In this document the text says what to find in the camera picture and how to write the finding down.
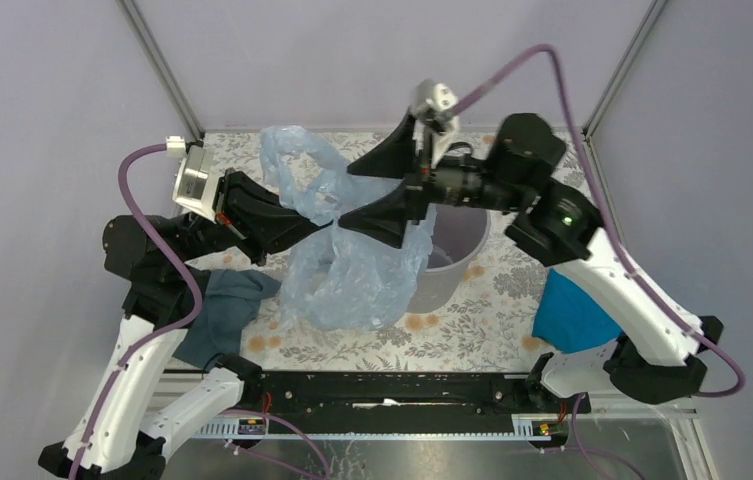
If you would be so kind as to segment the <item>light blue plastic trash bag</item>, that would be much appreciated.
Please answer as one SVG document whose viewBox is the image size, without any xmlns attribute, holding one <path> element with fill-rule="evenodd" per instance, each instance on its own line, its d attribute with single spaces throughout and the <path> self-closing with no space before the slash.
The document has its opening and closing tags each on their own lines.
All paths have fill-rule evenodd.
<svg viewBox="0 0 753 480">
<path fill-rule="evenodd" d="M 340 216 L 397 188 L 398 181 L 354 177 L 348 161 L 301 126 L 273 126 L 260 134 L 264 182 L 280 203 L 319 231 L 291 249 L 279 293 L 280 324 L 307 321 L 321 330 L 379 330 L 407 311 L 433 251 L 435 207 L 406 230 L 395 249 L 339 226 Z"/>
</svg>

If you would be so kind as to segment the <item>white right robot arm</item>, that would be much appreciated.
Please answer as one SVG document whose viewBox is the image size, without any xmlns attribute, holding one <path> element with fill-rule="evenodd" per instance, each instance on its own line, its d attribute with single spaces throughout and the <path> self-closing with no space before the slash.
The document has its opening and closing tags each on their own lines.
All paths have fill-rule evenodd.
<svg viewBox="0 0 753 480">
<path fill-rule="evenodd" d="M 707 368 L 700 355 L 719 339 L 722 323 L 673 304 L 637 272 L 599 209 L 553 178 L 567 147 L 541 117 L 508 116 L 482 159 L 460 154 L 456 141 L 438 156 L 436 132 L 426 129 L 417 143 L 414 130 L 414 117 L 406 115 L 349 165 L 351 175 L 395 179 L 398 186 L 345 213 L 342 228 L 397 248 L 432 205 L 509 214 L 505 234 L 515 246 L 578 286 L 620 327 L 601 346 L 542 356 L 525 386 L 531 407 L 549 412 L 564 399 L 598 390 L 650 405 L 701 394 Z"/>
</svg>

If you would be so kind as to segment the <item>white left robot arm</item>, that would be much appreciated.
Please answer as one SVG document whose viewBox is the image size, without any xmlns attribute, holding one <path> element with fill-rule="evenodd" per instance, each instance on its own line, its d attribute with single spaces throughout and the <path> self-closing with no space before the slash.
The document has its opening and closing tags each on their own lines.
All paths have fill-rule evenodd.
<svg viewBox="0 0 753 480">
<path fill-rule="evenodd" d="M 153 417 L 146 414 L 166 364 L 200 318 L 212 286 L 195 258 L 235 248 L 254 263 L 317 231 L 246 174 L 180 173 L 180 215 L 132 205 L 103 232 L 105 267 L 130 284 L 123 318 L 95 397 L 74 431 L 45 446 L 39 467 L 60 479 L 158 479 L 171 457 L 224 409 L 261 401 L 260 368 L 237 354 L 214 357 L 205 380 Z"/>
</svg>

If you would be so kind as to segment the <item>grey plastic trash bin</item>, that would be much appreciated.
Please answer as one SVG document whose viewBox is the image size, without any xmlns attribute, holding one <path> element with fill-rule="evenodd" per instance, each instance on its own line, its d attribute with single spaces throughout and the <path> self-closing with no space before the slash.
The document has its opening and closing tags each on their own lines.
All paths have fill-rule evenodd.
<svg viewBox="0 0 753 480">
<path fill-rule="evenodd" d="M 448 303 L 471 261 L 485 246 L 490 228 L 490 213 L 486 210 L 436 206 L 433 250 L 426 269 L 418 277 L 408 313 L 430 313 Z"/>
</svg>

